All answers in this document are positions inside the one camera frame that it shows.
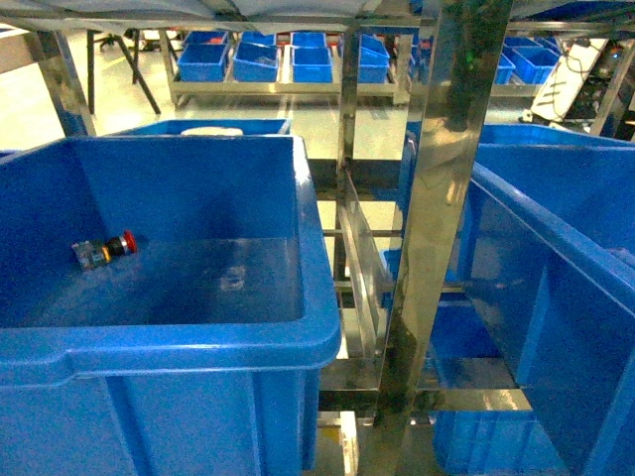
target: metal rack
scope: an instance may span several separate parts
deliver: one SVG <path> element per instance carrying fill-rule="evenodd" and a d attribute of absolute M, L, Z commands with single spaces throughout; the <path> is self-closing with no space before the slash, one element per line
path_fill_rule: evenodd
<path fill-rule="evenodd" d="M 295 83 L 291 74 L 291 47 L 285 46 L 280 51 L 280 69 L 276 82 L 238 82 L 233 78 L 233 62 L 230 63 L 223 82 L 187 82 L 182 81 L 179 73 L 175 69 L 173 61 L 174 54 L 171 52 L 171 45 L 165 30 L 160 31 L 161 51 L 163 55 L 166 74 L 168 77 L 168 88 L 172 101 L 176 106 L 180 106 L 188 101 L 192 96 L 198 95 L 265 95 L 265 96 L 318 96 L 318 95 L 338 95 L 341 90 L 341 65 L 342 58 L 337 48 L 330 47 L 332 58 L 332 83 Z M 408 104 L 409 90 L 412 81 L 408 76 L 410 61 L 410 49 L 412 35 L 400 37 L 400 52 L 407 52 L 405 55 L 397 54 L 395 60 L 391 60 L 388 71 L 388 78 L 384 83 L 360 83 L 357 94 L 363 97 L 390 97 L 393 104 Z M 495 85 L 492 90 L 494 97 L 533 97 L 540 86 L 533 84 L 512 83 L 505 85 Z"/>
<path fill-rule="evenodd" d="M 444 389 L 434 375 L 422 376 L 440 295 L 460 290 L 457 284 L 445 283 L 445 271 L 492 92 L 503 38 L 506 35 L 547 34 L 593 38 L 635 36 L 634 25 L 612 21 L 602 23 L 601 19 L 596 19 L 593 23 L 510 22 L 513 14 L 512 0 L 443 0 L 438 2 L 437 12 L 431 17 L 408 13 L 404 8 L 406 3 L 401 0 L 384 0 L 374 12 L 362 12 L 350 19 L 302 19 L 311 29 L 328 30 L 335 25 L 339 31 L 344 32 L 341 83 L 324 85 L 321 89 L 311 85 L 311 94 L 339 92 L 341 98 L 337 161 L 312 161 L 311 166 L 320 198 L 334 199 L 336 202 L 335 229 L 325 231 L 325 235 L 335 238 L 334 279 L 349 353 L 347 359 L 337 360 L 323 370 L 320 410 L 324 412 L 321 420 L 324 425 L 340 423 L 340 418 L 333 416 L 337 414 L 331 414 L 333 412 L 355 412 L 356 431 L 363 434 L 364 438 L 363 441 L 361 438 L 356 441 L 353 433 L 352 441 L 349 439 L 346 445 L 347 456 L 353 455 L 354 467 L 358 453 L 358 474 L 364 476 L 396 474 L 408 456 L 407 431 L 418 425 L 426 428 L 426 414 L 431 410 L 518 411 L 530 408 L 523 392 L 505 371 L 502 360 L 490 362 L 492 366 L 499 367 L 501 375 L 505 377 L 497 382 L 498 385 L 489 388 Z M 563 3 L 524 2 L 522 7 L 531 9 L 531 14 L 534 14 Z M 298 18 L 287 17 L 261 17 L 247 22 L 237 12 L 231 11 L 229 5 L 224 7 L 220 9 L 222 13 L 215 21 L 224 28 L 236 31 L 254 29 L 261 23 L 282 26 L 299 23 Z M 396 13 L 390 15 L 382 12 Z M 65 14 L 82 18 L 82 14 Z M 25 18 L 29 18 L 28 15 L 33 14 L 25 13 Z M 148 14 L 137 15 L 138 18 L 135 18 L 136 15 L 127 17 L 125 22 L 133 25 L 139 20 L 153 20 L 163 26 L 168 22 L 191 29 L 211 26 L 188 16 L 162 18 L 158 14 L 151 17 Z M 109 18 L 108 14 L 84 14 L 84 18 L 88 17 Z M 486 37 L 476 41 L 472 35 L 456 34 L 458 31 L 473 32 L 476 21 L 478 28 L 487 31 Z M 395 187 L 399 163 L 354 159 L 357 97 L 371 93 L 366 86 L 357 84 L 359 36 L 362 33 L 377 32 L 408 36 L 419 32 L 421 37 L 434 35 L 435 44 L 444 45 L 443 49 L 433 51 L 429 83 L 412 84 L 408 91 L 408 120 L 419 123 L 422 131 L 419 137 L 406 138 L 409 147 L 414 148 L 419 158 L 408 221 L 402 227 L 402 217 L 396 210 L 394 229 L 380 231 L 370 229 L 359 202 L 360 199 L 369 199 L 369 190 L 375 186 Z M 30 35 L 30 38 L 35 35 L 40 41 L 49 39 L 55 40 L 59 46 L 64 45 L 61 35 Z M 29 51 L 30 40 L 26 38 L 25 36 L 21 40 L 23 44 L 20 48 Z M 162 36 L 162 42 L 166 47 L 165 35 Z M 470 66 L 469 73 L 465 69 L 466 63 L 460 61 L 465 59 L 467 51 L 478 51 L 480 58 L 480 61 Z M 223 83 L 220 86 L 186 88 L 183 83 L 174 80 L 174 65 L 168 48 L 164 48 L 164 56 L 167 57 L 169 85 L 175 103 L 179 101 L 180 95 L 197 92 L 308 92 L 303 85 L 284 82 L 255 86 Z M 43 59 L 30 58 L 31 62 L 39 60 L 42 67 Z M 67 55 L 57 54 L 56 58 L 57 65 L 62 65 L 60 59 L 66 59 L 65 66 L 72 67 Z M 448 61 L 452 63 L 452 75 L 444 77 L 442 67 Z M 43 68 L 45 77 L 49 73 L 59 74 L 59 71 L 58 68 L 55 71 Z M 58 85 L 62 82 L 71 84 L 72 77 L 64 76 L 58 81 Z M 52 97 L 64 97 L 64 91 L 60 88 L 50 87 L 50 91 Z M 89 117 L 83 114 L 85 101 L 82 103 L 76 94 L 73 98 L 75 102 L 71 109 L 75 117 L 79 113 L 77 111 L 81 110 L 81 117 L 89 124 Z M 54 102 L 56 105 L 60 103 L 68 106 L 65 100 L 54 98 Z M 58 108 L 58 112 L 61 118 L 66 114 L 64 108 Z M 81 130 L 69 125 L 64 130 L 67 134 L 94 133 L 90 126 Z M 379 235 L 392 236 L 395 245 L 402 248 L 390 316 L 385 315 L 385 310 L 378 301 L 383 292 L 392 288 L 384 274 L 373 239 Z M 350 270 L 350 277 L 346 274 L 346 267 Z M 354 313 L 346 311 L 351 308 L 354 308 Z M 420 470 L 424 471 L 423 474 L 432 471 L 430 468 Z"/>

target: metal support bar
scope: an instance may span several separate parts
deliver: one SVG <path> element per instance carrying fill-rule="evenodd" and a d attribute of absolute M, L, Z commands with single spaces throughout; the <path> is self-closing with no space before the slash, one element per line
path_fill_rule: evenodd
<path fill-rule="evenodd" d="M 615 137 L 635 93 L 635 40 L 628 42 L 591 125 L 594 136 Z"/>
<path fill-rule="evenodd" d="M 59 32 L 27 35 L 49 96 L 67 136 L 96 135 L 65 36 Z"/>
<path fill-rule="evenodd" d="M 86 68 L 88 75 L 88 110 L 95 113 L 95 31 L 86 31 Z"/>
<path fill-rule="evenodd" d="M 359 29 L 351 27 L 344 33 L 342 50 L 341 95 L 339 104 L 339 139 L 337 157 L 337 208 L 344 204 L 346 169 L 353 160 L 355 119 L 357 113 L 357 76 L 359 74 Z M 340 229 L 339 213 L 335 215 L 335 228 Z M 333 277 L 346 278 L 346 250 L 341 237 L 335 237 Z"/>
<path fill-rule="evenodd" d="M 134 50 L 133 50 L 133 61 L 137 69 L 139 68 L 139 41 L 141 39 L 141 30 L 138 28 L 135 29 L 133 33 L 133 41 L 134 41 Z M 132 83 L 136 84 L 139 76 L 137 76 L 137 71 L 135 69 L 132 70 Z"/>
<path fill-rule="evenodd" d="M 150 90 L 150 87 L 148 87 L 148 83 L 146 82 L 146 79 L 143 77 L 143 74 L 141 74 L 141 71 L 139 71 L 139 67 L 137 67 L 137 65 L 135 64 L 132 56 L 130 55 L 130 52 L 128 51 L 128 47 L 126 47 L 126 44 L 123 43 L 123 39 L 117 35 L 115 36 L 115 41 L 117 42 L 117 45 L 119 45 L 119 48 L 121 49 L 121 53 L 123 53 L 123 56 L 126 57 L 128 64 L 130 64 L 130 67 L 132 68 L 133 77 L 134 75 L 137 76 L 137 79 L 139 80 L 139 85 L 143 89 L 143 92 L 146 95 L 146 97 L 148 98 L 148 101 L 150 102 L 152 109 L 155 111 L 155 114 L 157 115 L 161 114 L 161 109 L 159 109 L 159 104 L 157 104 L 157 101 L 155 100 L 155 96 L 152 95 L 152 91 Z"/>
<path fill-rule="evenodd" d="M 377 419 L 361 448 L 364 476 L 395 474 L 401 459 L 512 3 L 440 2 L 430 75 L 424 80 L 433 89 L 449 79 L 450 90 L 442 103 L 423 98 L 409 110 L 409 120 L 419 116 L 421 136 Z"/>
<path fill-rule="evenodd" d="M 177 105 L 179 97 L 174 91 L 175 65 L 172 63 L 172 57 L 170 56 L 170 39 L 165 30 L 159 30 L 159 43 L 161 44 L 161 56 L 163 57 L 163 64 L 166 68 L 166 76 L 168 77 L 170 98 L 172 99 L 172 103 Z"/>
<path fill-rule="evenodd" d="M 402 35 L 399 37 L 399 54 L 397 55 L 397 91 L 393 98 L 393 104 L 408 104 L 410 92 L 408 85 L 410 77 L 408 68 L 410 66 L 410 54 L 413 45 L 412 35 Z"/>
<path fill-rule="evenodd" d="M 436 376 L 421 372 L 408 419 L 414 414 L 430 411 L 517 412 L 532 409 L 523 391 L 515 386 L 502 359 L 451 359 L 446 365 L 459 369 L 459 380 L 442 387 Z M 487 370 L 487 375 L 482 375 L 483 370 Z M 380 392 L 379 372 L 377 359 L 335 360 L 324 367 L 319 384 L 320 411 L 355 411 L 358 417 L 375 417 Z"/>

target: plastic crate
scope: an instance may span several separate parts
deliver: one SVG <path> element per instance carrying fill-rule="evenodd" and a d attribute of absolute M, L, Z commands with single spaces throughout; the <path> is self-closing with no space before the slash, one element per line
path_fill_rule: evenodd
<path fill-rule="evenodd" d="M 181 81 L 221 82 L 227 71 L 228 45 L 188 45 L 179 58 Z"/>
<path fill-rule="evenodd" d="M 419 123 L 407 123 L 406 130 L 412 140 L 419 140 L 419 136 L 421 134 Z M 561 131 L 545 126 L 521 124 L 485 124 L 481 132 L 479 148 L 486 144 L 498 145 L 500 147 L 506 145 L 633 147 L 631 143 L 625 141 L 594 137 L 589 136 L 588 134 L 576 132 Z M 396 200 L 397 206 L 404 214 L 404 218 L 408 216 L 408 209 L 410 206 L 410 190 L 412 188 L 412 180 L 417 161 L 415 154 L 416 151 L 413 150 L 410 144 L 404 144 L 402 160 L 399 168 L 398 192 Z"/>
<path fill-rule="evenodd" d="M 559 55 L 561 53 L 560 46 L 554 38 L 537 38 L 536 42 L 539 43 L 543 48 L 551 50 L 556 55 Z"/>
<path fill-rule="evenodd" d="M 234 79 L 245 82 L 275 82 L 278 78 L 278 49 L 240 43 L 234 55 Z"/>
<path fill-rule="evenodd" d="M 190 32 L 184 45 L 224 45 L 227 37 L 227 32 Z"/>
<path fill-rule="evenodd" d="M 229 127 L 244 135 L 289 134 L 291 122 L 285 119 L 171 119 L 135 127 L 112 136 L 178 136 L 196 127 Z"/>
<path fill-rule="evenodd" d="M 328 48 L 293 48 L 294 82 L 333 82 Z"/>
<path fill-rule="evenodd" d="M 514 73 L 515 69 L 516 66 L 514 65 L 514 63 L 508 60 L 505 55 L 501 55 L 498 62 L 498 69 L 496 70 L 496 78 L 494 79 L 494 83 L 507 84 L 512 78 L 512 74 Z"/>
<path fill-rule="evenodd" d="M 399 271 L 401 251 L 381 252 L 387 271 Z M 429 363 L 440 384 L 465 379 L 455 362 L 496 358 L 498 349 L 480 316 L 465 297 L 442 296 L 431 334 Z M 565 465 L 533 412 L 432 412 L 437 461 L 449 474 L 567 475 Z"/>
<path fill-rule="evenodd" d="M 16 154 L 18 151 L 0 151 L 0 159 Z"/>
<path fill-rule="evenodd" d="M 572 474 L 635 470 L 634 180 L 633 148 L 481 145 L 468 191 L 456 272 Z"/>
<path fill-rule="evenodd" d="M 542 46 L 529 38 L 507 37 L 503 42 L 507 48 L 541 48 Z"/>
<path fill-rule="evenodd" d="M 291 46 L 301 48 L 326 48 L 326 34 L 317 32 L 293 32 Z"/>
<path fill-rule="evenodd" d="M 241 41 L 244 43 L 253 43 L 264 47 L 276 46 L 276 34 L 263 35 L 260 32 L 245 32 L 242 34 Z"/>
<path fill-rule="evenodd" d="M 390 68 L 390 56 L 381 43 L 374 37 L 362 35 L 359 51 L 359 82 L 386 82 Z"/>
<path fill-rule="evenodd" d="M 485 124 L 479 144 L 633 147 L 633 144 L 625 141 L 534 124 Z"/>
<path fill-rule="evenodd" d="M 433 412 L 437 462 L 452 475 L 569 476 L 533 412 Z"/>
<path fill-rule="evenodd" d="M 516 74 L 527 84 L 544 84 L 560 57 L 545 48 L 515 48 L 510 60 Z"/>
<path fill-rule="evenodd" d="M 311 468 L 340 330 L 302 139 L 68 139 L 0 175 L 3 475 Z"/>

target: metal shelf rack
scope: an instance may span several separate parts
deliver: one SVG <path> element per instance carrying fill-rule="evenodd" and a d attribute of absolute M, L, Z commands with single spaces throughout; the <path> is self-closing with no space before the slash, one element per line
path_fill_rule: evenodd
<path fill-rule="evenodd" d="M 152 23 L 158 27 L 179 25 L 189 29 L 213 28 L 221 24 L 235 31 L 268 26 L 298 25 L 297 17 L 242 18 L 222 0 L 212 2 L 219 12 L 214 21 L 182 15 L 134 13 L 116 18 L 120 23 L 138 25 Z M 524 13 L 530 15 L 564 2 L 520 2 Z M 592 23 L 578 22 L 526 22 L 513 18 L 513 1 L 488 0 L 438 2 L 439 8 L 431 17 L 412 15 L 402 0 L 384 0 L 373 12 L 361 12 L 354 18 L 306 17 L 300 23 L 313 30 L 333 30 L 344 33 L 341 82 L 326 85 L 323 90 L 311 86 L 312 93 L 340 94 L 339 154 L 336 162 L 312 161 L 311 166 L 320 198 L 334 198 L 336 226 L 325 231 L 335 238 L 334 279 L 344 316 L 343 328 L 349 349 L 347 359 L 336 360 L 322 372 L 320 385 L 321 423 L 337 425 L 343 418 L 337 412 L 355 412 L 357 432 L 363 441 L 351 436 L 346 444 L 352 466 L 348 474 L 386 476 L 397 474 L 403 460 L 408 457 L 407 429 L 421 424 L 426 426 L 426 412 L 431 410 L 493 410 L 518 411 L 530 408 L 522 391 L 511 377 L 499 385 L 483 389 L 444 389 L 434 376 L 424 376 L 426 358 L 437 305 L 441 293 L 456 292 L 457 287 L 445 284 L 445 271 L 469 184 L 478 140 L 492 91 L 492 82 L 505 36 L 568 35 L 592 38 L 633 38 L 635 26 L 621 24 L 615 19 Z M 33 12 L 7 12 L 0 10 L 0 19 L 9 19 L 17 25 L 28 26 Z M 82 14 L 77 12 L 48 12 L 47 18 L 83 18 L 109 20 L 116 15 Z M 470 36 L 456 35 L 456 31 L 473 31 L 475 23 L 487 32 L 478 41 Z M 388 33 L 421 37 L 435 35 L 436 45 L 443 49 L 433 52 L 430 84 L 413 84 L 410 88 L 408 120 L 420 123 L 420 137 L 407 137 L 417 153 L 418 169 L 412 189 L 408 222 L 401 237 L 401 216 L 396 212 L 394 230 L 371 230 L 359 206 L 360 199 L 370 197 L 374 186 L 394 187 L 399 163 L 394 161 L 364 161 L 354 159 L 354 131 L 357 97 L 368 93 L 364 85 L 357 84 L 359 36 L 361 33 Z M 33 48 L 36 45 L 54 45 L 54 48 Z M 61 119 L 66 122 L 67 134 L 93 133 L 82 95 L 78 95 L 78 81 L 72 74 L 61 75 L 62 68 L 71 68 L 59 34 L 28 34 L 12 49 L 0 48 L 0 64 L 11 52 L 13 58 L 23 58 L 13 67 L 27 61 L 40 63 L 45 77 L 54 77 L 57 87 L 50 87 L 52 98 Z M 466 74 L 459 61 L 465 52 L 478 51 L 480 61 Z M 52 58 L 33 55 L 33 51 L 56 51 Z M 54 61 L 47 69 L 47 61 Z M 444 61 L 452 61 L 451 78 L 442 77 Z M 172 61 L 167 64 L 169 84 L 173 98 L 195 92 L 223 94 L 295 94 L 304 93 L 304 86 L 275 83 L 257 86 L 231 82 L 222 85 L 204 85 L 201 91 L 187 89 L 174 81 Z M 69 123 L 72 117 L 81 117 L 81 124 Z M 382 315 L 378 304 L 380 294 L 390 284 L 383 274 L 373 236 L 393 236 L 402 248 L 402 261 L 395 287 L 395 300 L 391 316 Z M 345 269 L 348 265 L 350 278 Z M 354 307 L 355 313 L 344 312 Z M 504 367 L 502 361 L 492 365 Z M 427 472 L 430 468 L 420 468 Z"/>

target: stainless steel frame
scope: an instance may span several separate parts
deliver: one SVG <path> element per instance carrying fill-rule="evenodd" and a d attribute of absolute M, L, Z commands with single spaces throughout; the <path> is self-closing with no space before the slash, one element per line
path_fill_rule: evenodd
<path fill-rule="evenodd" d="M 593 120 L 590 133 L 614 137 L 624 113 L 635 93 L 635 40 L 630 40 L 624 55 L 613 73 L 606 94 Z"/>
<path fill-rule="evenodd" d="M 552 33 L 593 38 L 616 35 L 632 38 L 635 25 L 614 21 L 601 23 L 601 19 L 595 19 L 595 23 L 508 23 L 512 14 L 512 0 L 440 0 L 440 10 L 431 17 L 412 15 L 407 10 L 405 0 L 384 0 L 374 12 L 362 12 L 350 19 L 259 17 L 247 22 L 232 10 L 231 2 L 213 1 L 222 2 L 225 12 L 214 21 L 236 31 L 254 29 L 259 23 L 282 26 L 281 30 L 285 30 L 285 26 L 303 23 L 316 30 L 345 33 L 341 84 L 324 87 L 310 85 L 307 89 L 298 84 L 281 83 L 221 83 L 180 89 L 183 84 L 174 81 L 174 64 L 166 35 L 162 35 L 161 42 L 175 103 L 182 94 L 200 92 L 300 94 L 310 89 L 311 94 L 341 94 L 338 159 L 336 162 L 312 161 L 311 167 L 318 196 L 336 201 L 336 227 L 328 230 L 327 234 L 335 237 L 334 275 L 340 303 L 344 308 L 352 305 L 354 300 L 356 313 L 353 315 L 356 317 L 353 318 L 356 319 L 358 335 L 346 336 L 351 338 L 351 342 L 357 339 L 356 345 L 351 346 L 349 358 L 336 360 L 323 370 L 320 410 L 355 412 L 358 422 L 361 422 L 359 429 L 363 429 L 365 435 L 359 446 L 359 474 L 395 474 L 407 447 L 406 428 L 425 424 L 429 410 L 529 409 L 522 391 L 514 384 L 504 363 L 497 359 L 487 362 L 484 359 L 463 359 L 457 362 L 464 370 L 464 375 L 473 376 L 470 385 L 458 389 L 442 388 L 434 374 L 422 371 L 440 294 L 460 292 L 460 286 L 444 285 L 444 277 L 487 101 L 490 94 L 503 91 L 492 88 L 502 39 L 504 35 Z M 524 1 L 521 6 L 538 13 L 557 3 L 554 0 Z M 13 11 L 12 23 L 19 24 L 21 18 L 28 22 L 34 15 L 38 18 L 90 20 L 110 20 L 113 17 L 112 13 L 25 11 L 21 14 Z M 123 22 L 133 26 L 138 26 L 139 22 L 145 25 L 154 22 L 157 26 L 178 24 L 191 29 L 212 26 L 211 21 L 192 16 L 162 16 L 141 12 L 128 15 Z M 444 45 L 433 52 L 432 70 L 427 84 L 413 84 L 409 91 L 409 120 L 418 123 L 422 132 L 411 141 L 419 159 L 403 242 L 400 225 L 394 227 L 395 230 L 381 232 L 384 236 L 393 236 L 400 241 L 403 249 L 389 326 L 387 316 L 382 315 L 385 310 L 378 302 L 378 296 L 387 290 L 388 282 L 378 267 L 376 248 L 372 243 L 377 233 L 369 229 L 359 200 L 372 199 L 374 186 L 395 187 L 399 164 L 392 161 L 353 160 L 357 96 L 366 92 L 379 94 L 379 90 L 365 91 L 365 85 L 358 87 L 356 83 L 359 34 L 365 31 L 401 35 L 413 35 L 417 31 L 422 35 L 434 32 L 436 45 Z M 87 119 L 86 132 L 93 133 L 89 116 L 83 113 L 83 109 L 87 111 L 87 108 L 83 95 L 77 93 L 80 89 L 76 88 L 78 81 L 64 46 L 64 38 L 58 34 L 30 35 L 31 40 L 21 40 L 22 46 L 18 49 L 0 48 L 0 72 L 34 60 L 43 62 L 45 77 L 57 78 L 51 82 L 50 91 L 52 97 L 58 98 L 54 100 L 57 101 L 57 107 L 59 105 L 61 108 L 61 120 L 65 120 L 65 111 L 71 111 L 75 117 L 79 114 L 84 121 Z M 409 40 L 409 37 L 405 37 L 406 43 Z M 34 50 L 31 49 L 31 41 L 35 42 Z M 402 65 L 397 68 L 400 83 L 404 76 L 404 63 L 402 60 Z M 450 77 L 444 77 L 445 63 L 451 65 Z M 515 91 L 515 94 L 530 92 L 520 88 L 522 86 L 510 86 L 506 90 Z M 76 133 L 77 128 L 68 126 L 67 132 Z M 350 268 L 350 280 L 345 273 L 346 263 Z M 491 381 L 487 385 L 479 382 L 482 365 L 487 366 L 488 375 L 495 369 L 493 373 L 498 379 L 494 385 Z M 344 420 L 343 417 L 335 419 L 336 423 Z M 357 464 L 356 436 L 347 438 L 346 451 L 354 459 L 354 468 Z"/>
<path fill-rule="evenodd" d="M 34 62 L 40 67 L 64 133 L 96 135 L 65 36 L 20 30 L 0 35 L 0 73 Z"/>

